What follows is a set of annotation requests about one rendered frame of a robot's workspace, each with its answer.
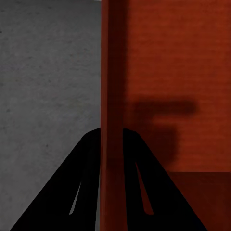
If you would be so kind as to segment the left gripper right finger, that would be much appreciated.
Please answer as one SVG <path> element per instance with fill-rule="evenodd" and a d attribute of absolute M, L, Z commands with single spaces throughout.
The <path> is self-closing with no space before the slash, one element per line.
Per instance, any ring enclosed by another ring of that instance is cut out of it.
<path fill-rule="evenodd" d="M 123 128 L 128 231 L 207 231 L 142 137 Z M 154 215 L 143 207 L 137 163 Z"/>

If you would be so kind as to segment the storage box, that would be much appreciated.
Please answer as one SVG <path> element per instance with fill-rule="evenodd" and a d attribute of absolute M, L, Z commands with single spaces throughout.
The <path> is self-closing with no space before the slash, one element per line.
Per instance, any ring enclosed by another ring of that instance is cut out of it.
<path fill-rule="evenodd" d="M 100 231 L 128 231 L 123 128 L 207 231 L 231 231 L 231 0 L 101 2 Z"/>

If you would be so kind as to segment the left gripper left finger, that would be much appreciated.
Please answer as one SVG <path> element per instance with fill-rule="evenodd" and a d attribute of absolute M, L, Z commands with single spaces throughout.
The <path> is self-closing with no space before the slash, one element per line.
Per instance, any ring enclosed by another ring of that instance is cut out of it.
<path fill-rule="evenodd" d="M 10 231 L 95 231 L 100 162 L 98 128 L 81 138 Z"/>

